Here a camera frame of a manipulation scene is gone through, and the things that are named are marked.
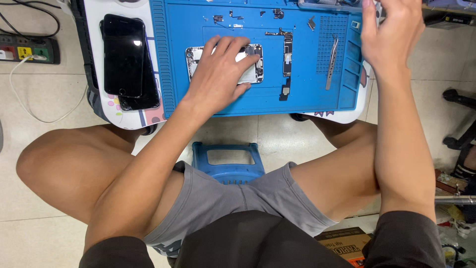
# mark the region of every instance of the red outlet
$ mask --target red outlet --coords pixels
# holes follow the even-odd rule
[[[15,52],[15,47],[13,47],[13,46],[0,46],[0,50],[10,51],[11,53],[13,53],[13,58],[14,59],[17,58],[17,54]]]

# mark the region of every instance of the smartphone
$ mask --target smartphone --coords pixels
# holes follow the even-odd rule
[[[113,95],[142,95],[145,25],[141,20],[104,16],[104,90]]]
[[[101,33],[104,31],[104,21],[99,22]],[[119,104],[124,111],[143,110],[160,107],[159,89],[152,69],[147,39],[144,39],[144,66],[142,67],[142,95],[139,98],[118,96]]]
[[[188,79],[191,80],[195,69],[198,66],[198,62],[202,56],[203,47],[189,47],[185,49],[185,58],[187,60],[188,67]],[[250,44],[244,46],[238,52],[235,60],[238,62],[248,55],[259,55],[259,60],[255,64],[251,65],[240,77],[238,84],[241,83],[259,83],[263,81],[263,47],[260,44]]]

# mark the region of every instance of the black smartphone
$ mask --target black smartphone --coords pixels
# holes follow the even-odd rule
[[[141,20],[104,16],[104,90],[113,95],[142,95],[145,25]]]
[[[101,33],[104,31],[104,21],[99,22]],[[159,89],[152,69],[147,39],[144,40],[144,66],[142,67],[142,95],[139,98],[118,96],[119,104],[124,111],[142,110],[160,107]]]

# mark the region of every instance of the cardboard box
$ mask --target cardboard box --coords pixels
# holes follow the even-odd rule
[[[363,267],[362,248],[371,237],[359,227],[322,232],[314,237],[319,243],[334,251],[354,267]]]

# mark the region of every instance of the gray shorts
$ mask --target gray shorts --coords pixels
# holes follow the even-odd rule
[[[183,239],[233,212],[259,210],[284,217],[314,237],[337,222],[322,214],[291,176],[289,162],[245,185],[223,185],[180,161],[183,187],[165,219],[144,241],[160,254],[176,258]]]

